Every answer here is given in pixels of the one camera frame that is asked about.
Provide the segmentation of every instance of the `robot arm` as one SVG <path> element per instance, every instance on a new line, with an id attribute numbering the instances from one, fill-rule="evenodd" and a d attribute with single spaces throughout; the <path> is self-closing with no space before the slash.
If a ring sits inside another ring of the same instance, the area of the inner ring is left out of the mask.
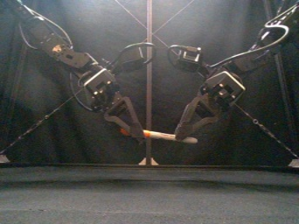
<path id="1" fill-rule="evenodd" d="M 168 49 L 168 60 L 176 69 L 196 72 L 205 81 L 200 92 L 187 105 L 180 123 L 175 130 L 175 138 L 181 141 L 189 134 L 215 123 L 228 111 L 245 91 L 240 78 L 235 75 L 252 71 L 267 63 L 287 41 L 297 41 L 299 3 L 265 23 L 257 42 L 248 52 L 243 52 L 217 64 L 209 66 L 203 62 L 201 49 L 172 45 Z M 179 50 L 176 63 L 171 51 Z"/>
<path id="2" fill-rule="evenodd" d="M 105 120 L 116 123 L 132 137 L 141 140 L 144 138 L 144 130 L 137 121 L 133 105 L 129 98 L 123 97 L 119 93 L 117 81 L 112 72 L 116 74 L 132 66 L 137 69 L 149 63 L 152 59 L 144 61 L 139 47 L 155 46 L 149 43 L 131 45 L 125 51 L 137 47 L 139 54 L 133 53 L 133 56 L 131 55 L 131 58 L 133 58 L 121 65 L 113 61 L 107 67 L 103 67 L 88 53 L 72 50 L 70 42 L 52 29 L 45 22 L 46 18 L 22 5 L 21 1 L 4 0 L 4 5 L 6 5 L 20 20 L 22 30 L 36 48 L 44 51 L 54 60 L 60 61 L 70 70 L 70 73 L 76 75 L 80 85 L 88 90 L 91 110 L 93 112 L 104 112 Z M 129 123 L 120 118 L 125 112 L 128 112 Z"/>

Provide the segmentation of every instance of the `wire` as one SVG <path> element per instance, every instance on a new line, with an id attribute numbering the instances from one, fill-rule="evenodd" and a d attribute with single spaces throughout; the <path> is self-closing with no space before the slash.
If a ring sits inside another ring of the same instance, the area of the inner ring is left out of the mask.
<path id="1" fill-rule="evenodd" d="M 70 92 L 72 92 L 72 95 L 78 103 L 78 105 L 86 110 L 86 111 L 91 111 L 91 112 L 95 112 L 95 110 L 92 108 L 89 108 L 80 100 L 80 98 L 77 97 L 77 94 L 74 93 L 74 89 L 73 89 L 73 85 L 72 85 L 72 73 L 69 73 L 69 89 L 70 89 Z"/>
<path id="2" fill-rule="evenodd" d="M 26 8 L 26 10 L 34 15 L 34 16 L 38 16 L 41 17 L 50 25 L 53 25 L 58 30 L 60 32 L 62 33 L 64 35 L 64 39 L 66 39 L 66 41 L 69 42 L 69 49 L 72 49 L 72 42 L 70 42 L 70 37 L 68 35 L 68 33 L 62 30 L 62 28 L 54 24 L 45 16 L 42 16 L 40 13 L 37 13 L 34 10 L 32 10 L 30 8 L 28 8 L 26 6 L 24 6 Z M 30 47 L 33 50 L 38 50 L 38 48 L 36 46 L 32 46 L 24 36 L 24 30 L 22 30 L 22 27 L 21 25 L 18 24 L 18 28 L 20 28 L 20 33 L 21 33 L 21 37 L 22 37 L 22 41 L 24 43 L 28 45 L 28 47 Z"/>
<path id="3" fill-rule="evenodd" d="M 132 45 L 128 45 L 123 51 L 119 53 L 117 57 L 112 60 L 112 62 L 108 63 L 107 65 L 107 69 L 111 69 L 111 67 L 117 63 L 119 59 L 123 57 L 124 53 L 127 51 L 129 51 L 131 49 L 136 48 L 136 47 L 143 47 L 143 46 L 147 46 L 147 47 L 152 47 L 153 48 L 153 56 L 151 59 L 148 59 L 145 62 L 144 62 L 144 65 L 147 65 L 149 62 L 152 62 L 153 58 L 155 58 L 155 55 L 156 55 L 156 49 L 155 49 L 155 45 L 152 43 L 137 43 L 137 44 L 132 44 Z"/>
<path id="4" fill-rule="evenodd" d="M 29 41 L 26 40 L 26 38 L 25 38 L 25 36 L 24 36 L 24 28 L 22 28 L 22 26 L 21 26 L 20 23 L 18 23 L 18 30 L 20 30 L 20 33 L 21 33 L 22 42 L 26 44 L 26 46 L 28 46 L 29 48 L 32 48 L 33 50 L 38 50 L 38 48 L 37 48 L 36 46 L 32 46 L 32 45 L 29 44 Z"/>
<path id="5" fill-rule="evenodd" d="M 259 49 L 256 49 L 256 50 L 253 50 L 253 51 L 243 52 L 243 53 L 240 53 L 240 54 L 237 54 L 237 55 L 235 55 L 235 56 L 232 56 L 232 57 L 224 59 L 223 61 L 220 61 L 220 62 L 216 63 L 215 65 L 209 66 L 209 68 L 216 68 L 216 67 L 224 65 L 224 64 L 225 64 L 227 62 L 229 62 L 231 60 L 243 58 L 243 57 L 245 57 L 245 56 L 248 56 L 248 55 L 251 55 L 251 54 L 253 54 L 253 53 L 260 53 L 260 52 L 263 52 L 263 51 L 265 51 L 265 50 L 273 48 L 275 46 L 277 46 L 277 45 L 281 43 L 281 41 L 285 39 L 287 35 L 289 34 L 289 29 L 288 29 L 288 27 L 287 27 L 285 25 L 281 25 L 281 24 L 277 24 L 277 25 L 267 25 L 267 24 L 265 24 L 265 28 L 267 28 L 267 29 L 283 29 L 283 30 L 284 30 L 284 35 L 281 36 L 281 38 L 277 39 L 277 40 L 276 40 L 273 43 L 271 43 L 269 45 L 267 45 L 267 46 L 264 46 L 264 47 L 261 47 L 261 48 L 259 48 Z"/>
<path id="6" fill-rule="evenodd" d="M 173 64 L 173 60 L 172 60 L 172 57 L 171 57 L 171 52 L 173 52 L 173 49 L 179 49 L 179 50 L 185 50 L 187 46 L 184 45 L 171 45 L 168 47 L 168 50 L 167 50 L 167 59 L 171 63 L 171 65 L 175 67 L 175 64 Z"/>

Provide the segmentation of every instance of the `black fabric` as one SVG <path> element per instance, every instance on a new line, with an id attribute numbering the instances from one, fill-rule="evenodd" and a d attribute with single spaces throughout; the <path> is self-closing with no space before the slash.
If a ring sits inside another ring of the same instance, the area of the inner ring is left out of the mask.
<path id="1" fill-rule="evenodd" d="M 1 169 L 2 223 L 297 223 L 297 174 Z"/>
<path id="2" fill-rule="evenodd" d="M 145 25 L 145 1 L 119 2 Z M 153 1 L 153 31 L 188 3 Z M 145 40 L 145 28 L 117 1 L 38 1 L 36 10 L 65 29 L 74 50 L 89 53 L 97 61 L 101 58 L 112 60 L 125 46 Z M 8 10 L 1 12 L 0 21 L 4 27 L 0 41 L 4 46 L 4 148 L 70 97 L 70 90 L 69 74 L 41 52 L 26 51 L 22 72 L 16 75 L 21 40 Z M 193 1 L 153 34 L 168 46 L 199 46 L 204 60 L 213 64 L 248 50 L 265 21 L 261 2 Z M 165 58 L 167 48 L 156 37 L 153 130 L 173 133 L 183 109 L 195 97 L 203 79 L 197 74 L 180 72 L 171 67 Z M 247 92 L 239 105 L 289 145 L 273 61 L 241 78 Z M 145 127 L 145 69 L 121 73 L 116 79 L 121 95 L 131 98 L 140 123 Z M 152 155 L 156 162 L 168 165 L 287 165 L 292 158 L 236 108 L 223 116 L 219 123 L 199 130 L 193 137 L 199 138 L 195 145 L 153 140 Z M 72 101 L 9 150 L 8 157 L 22 162 L 137 164 L 145 157 L 145 146 L 123 136 L 119 127 L 105 122 L 101 114 L 89 113 Z"/>

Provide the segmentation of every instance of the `black backdrop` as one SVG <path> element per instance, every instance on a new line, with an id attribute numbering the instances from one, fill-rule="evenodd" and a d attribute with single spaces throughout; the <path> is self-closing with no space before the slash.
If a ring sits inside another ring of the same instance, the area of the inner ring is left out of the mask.
<path id="1" fill-rule="evenodd" d="M 112 60 L 125 46 L 145 40 L 145 0 L 42 0 L 37 5 L 29 0 L 22 2 L 37 7 L 36 10 L 62 27 L 74 50 L 89 53 L 96 60 Z M 171 67 L 165 45 L 200 46 L 207 63 L 213 64 L 248 50 L 265 21 L 263 1 L 153 1 L 153 32 L 157 30 L 153 33 L 157 46 L 153 61 L 155 131 L 173 133 L 184 106 L 203 82 L 197 74 L 179 72 Z M 70 97 L 70 90 L 69 75 L 60 64 L 41 52 L 24 48 L 14 17 L 5 9 L 1 9 L 0 23 L 4 149 Z M 293 55 L 291 59 L 284 57 L 287 65 L 292 65 L 287 67 L 287 74 L 293 90 L 292 113 L 297 115 L 297 51 L 292 45 L 287 51 Z M 241 78 L 247 92 L 237 104 L 277 138 L 292 145 L 275 62 L 269 61 L 267 66 Z M 116 79 L 121 95 L 131 98 L 145 127 L 145 69 L 121 73 Z M 292 159 L 237 108 L 193 136 L 199 138 L 195 145 L 153 140 L 155 161 L 161 165 L 287 165 Z M 9 149 L 6 156 L 17 162 L 137 164 L 145 157 L 145 146 L 123 136 L 119 127 L 105 122 L 101 114 L 89 113 L 72 101 Z"/>

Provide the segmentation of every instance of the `vertical metal pole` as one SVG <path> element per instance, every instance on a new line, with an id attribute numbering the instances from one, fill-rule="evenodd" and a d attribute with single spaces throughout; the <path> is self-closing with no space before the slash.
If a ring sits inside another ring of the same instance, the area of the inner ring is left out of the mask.
<path id="1" fill-rule="evenodd" d="M 37 4 L 38 4 L 38 2 L 36 0 L 33 0 L 32 6 L 30 6 L 30 8 L 33 10 L 36 10 Z M 17 26 L 14 27 L 13 35 L 16 35 L 16 34 L 18 35 Z M 5 143 L 8 142 L 8 137 L 10 134 L 12 119 L 14 116 L 14 103 L 16 103 L 16 98 L 18 95 L 20 82 L 21 82 L 21 78 L 22 78 L 22 74 L 24 74 L 24 64 L 25 64 L 26 53 L 28 53 L 28 47 L 26 47 L 25 43 L 22 43 L 16 70 L 13 69 L 12 61 L 9 62 L 10 63 L 9 68 L 8 68 L 9 74 L 13 70 L 14 70 L 14 74 L 12 75 L 12 78 L 8 77 L 8 82 L 12 82 L 12 83 L 8 83 L 9 87 L 8 87 L 8 90 L 5 90 L 6 95 L 9 95 L 9 100 L 8 100 L 8 103 L 5 103 L 2 105 L 2 107 L 5 107 L 4 108 L 4 119 L 6 120 L 6 125 L 4 127 L 4 132 L 2 132 L 2 139 L 4 139 Z"/>
<path id="2" fill-rule="evenodd" d="M 152 43 L 153 36 L 153 2 L 147 0 L 147 42 Z M 152 58 L 152 48 L 147 48 L 147 58 Z M 152 129 L 152 63 L 147 65 L 145 86 L 145 129 Z M 145 165 L 152 164 L 152 140 L 145 139 Z"/>
<path id="3" fill-rule="evenodd" d="M 267 20 L 269 20 L 273 18 L 273 13 L 271 9 L 271 3 L 268 0 L 264 0 L 264 7 L 265 7 L 265 18 Z M 284 101 L 284 114 L 285 114 L 287 127 L 289 131 L 289 138 L 292 141 L 292 149 L 297 151 L 299 142 L 297 142 L 297 135 L 296 135 L 296 129 L 295 129 L 295 118 L 292 114 L 291 100 L 288 96 L 288 87 L 285 85 L 285 72 L 284 72 L 280 53 L 275 56 L 275 67 L 276 67 L 277 79 L 280 83 L 281 96 Z"/>

